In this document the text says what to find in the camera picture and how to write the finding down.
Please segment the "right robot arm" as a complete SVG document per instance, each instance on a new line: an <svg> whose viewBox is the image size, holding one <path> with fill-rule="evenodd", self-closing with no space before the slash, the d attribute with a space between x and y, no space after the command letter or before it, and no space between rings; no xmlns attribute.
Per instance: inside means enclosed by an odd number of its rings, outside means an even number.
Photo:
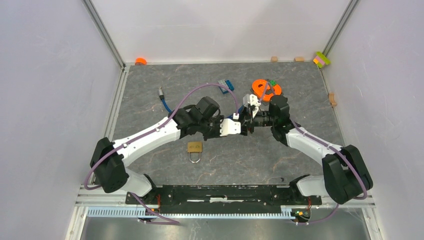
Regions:
<svg viewBox="0 0 424 240"><path fill-rule="evenodd" d="M268 110L262 111L260 106L256 95L243 97L239 113L242 134L251 134L256 127L269 127L278 142L302 152L322 167L322 175L304 175L290 182L288 196L293 203L302 204L311 196L319 196L343 205L368 196L373 180L357 147L333 144L307 131L292 120L288 99L282 95L271 97Z"/></svg>

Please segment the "blue cable lock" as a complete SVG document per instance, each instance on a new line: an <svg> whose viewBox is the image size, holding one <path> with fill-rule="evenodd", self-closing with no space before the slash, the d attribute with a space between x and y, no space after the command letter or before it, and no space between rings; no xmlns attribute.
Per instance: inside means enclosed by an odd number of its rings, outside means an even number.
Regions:
<svg viewBox="0 0 424 240"><path fill-rule="evenodd" d="M219 89L221 90L222 94L228 94L228 93L229 93L229 91L228 91L228 90L226 90L225 88L220 87L220 86L218 86L218 87L219 87ZM163 104L164 108L168 111L168 113L172 113L172 112L173 112L173 110L171 110L171 109L168 107L167 103L166 103L165 96L164 96L164 92L163 92L163 90L162 90L162 86L160 86L160 87L158 88L158 95L159 95L159 99L161 100L161 102L162 102L162 104ZM240 113L240 111L241 111L242 109L243 109L243 105L240 105L240 108L237 110L237 113ZM227 116L226 118L228 118L228 119L233 119L233 114L231 114L231 115Z"/></svg>

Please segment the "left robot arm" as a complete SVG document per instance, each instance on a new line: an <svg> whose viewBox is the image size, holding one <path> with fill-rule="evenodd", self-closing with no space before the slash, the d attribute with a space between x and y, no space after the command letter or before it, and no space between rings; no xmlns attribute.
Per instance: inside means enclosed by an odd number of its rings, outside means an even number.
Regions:
<svg viewBox="0 0 424 240"><path fill-rule="evenodd" d="M89 166L98 187L110 194L124 190L136 194L145 204L153 203L157 190L147 177L129 170L128 166L144 154L187 135L202 133L218 137L223 119L220 106L209 96L197 104L176 109L155 125L120 140L100 139L95 146Z"/></svg>

